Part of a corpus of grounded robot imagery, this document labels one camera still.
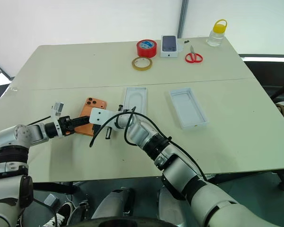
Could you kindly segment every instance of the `red scissors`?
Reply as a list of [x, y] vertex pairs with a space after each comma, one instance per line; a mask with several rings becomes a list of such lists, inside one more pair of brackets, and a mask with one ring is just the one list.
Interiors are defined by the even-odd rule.
[[193, 46], [190, 46], [190, 53], [185, 56], [185, 60], [188, 63], [200, 63], [203, 61], [203, 57], [195, 53]]

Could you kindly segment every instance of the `white wall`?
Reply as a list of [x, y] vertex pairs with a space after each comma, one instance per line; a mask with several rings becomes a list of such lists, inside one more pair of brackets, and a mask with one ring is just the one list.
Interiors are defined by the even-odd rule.
[[284, 54], [284, 0], [190, 0], [183, 37], [208, 36], [219, 19], [238, 53]]
[[181, 0], [0, 0], [0, 66], [16, 76], [43, 44], [176, 34]]
[[[182, 0], [0, 0], [0, 66], [15, 76], [39, 45], [176, 34]], [[284, 54], [284, 0], [190, 0], [183, 37], [218, 19], [238, 53]]]

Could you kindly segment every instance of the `metal pole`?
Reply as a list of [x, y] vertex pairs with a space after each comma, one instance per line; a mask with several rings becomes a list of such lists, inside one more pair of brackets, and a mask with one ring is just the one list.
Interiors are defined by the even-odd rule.
[[187, 12], [188, 1], [189, 0], [182, 0], [181, 13], [180, 13], [180, 19], [179, 19], [179, 26], [178, 26], [178, 33], [177, 33], [177, 37], [178, 38], [182, 38], [183, 28], [184, 28], [185, 18], [186, 18], [186, 12]]

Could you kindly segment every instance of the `clear plastic bottle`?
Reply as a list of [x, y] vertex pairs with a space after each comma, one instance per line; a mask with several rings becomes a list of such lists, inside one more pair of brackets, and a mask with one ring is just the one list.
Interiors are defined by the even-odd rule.
[[[218, 24], [220, 21], [225, 21], [225, 25]], [[218, 20], [214, 26], [212, 31], [209, 34], [208, 39], [206, 40], [208, 45], [210, 46], [220, 46], [222, 40], [224, 38], [225, 30], [227, 27], [227, 21], [224, 19]]]

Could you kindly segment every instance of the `floor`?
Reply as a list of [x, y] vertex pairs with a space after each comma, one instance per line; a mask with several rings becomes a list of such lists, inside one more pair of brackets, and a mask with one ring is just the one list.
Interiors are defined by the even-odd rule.
[[[278, 183], [277, 175], [264, 173], [221, 183], [219, 187], [256, 215], [284, 227], [284, 192], [277, 188]], [[79, 183], [78, 186], [80, 189], [73, 195], [73, 201], [78, 205], [80, 201], [88, 199], [91, 206], [89, 215], [92, 215], [110, 191], [126, 186], [136, 191], [133, 215], [157, 217], [157, 191], [162, 186], [159, 177], [87, 181]], [[35, 191], [34, 197], [44, 201], [48, 194], [48, 192]], [[59, 208], [67, 201], [66, 196], [54, 194], [59, 198], [56, 206]], [[24, 226], [42, 226], [51, 217], [52, 214], [46, 208], [33, 202], [24, 212]], [[188, 223], [192, 227], [198, 226], [193, 217], [189, 218]]]

